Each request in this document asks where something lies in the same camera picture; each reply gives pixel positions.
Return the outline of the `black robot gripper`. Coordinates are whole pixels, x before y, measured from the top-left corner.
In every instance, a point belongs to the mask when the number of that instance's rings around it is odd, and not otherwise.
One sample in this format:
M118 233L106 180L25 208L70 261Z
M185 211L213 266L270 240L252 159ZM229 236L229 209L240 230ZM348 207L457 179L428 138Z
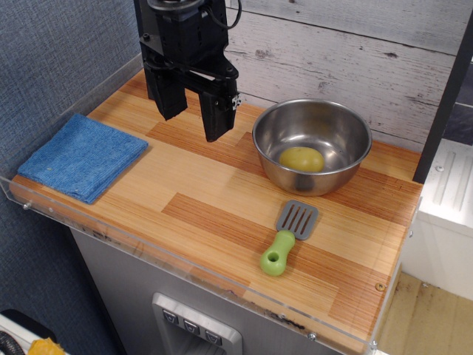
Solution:
M166 119L188 105L186 89L199 93L205 139L234 128L238 70L225 57L224 1L146 1L140 44L149 96Z

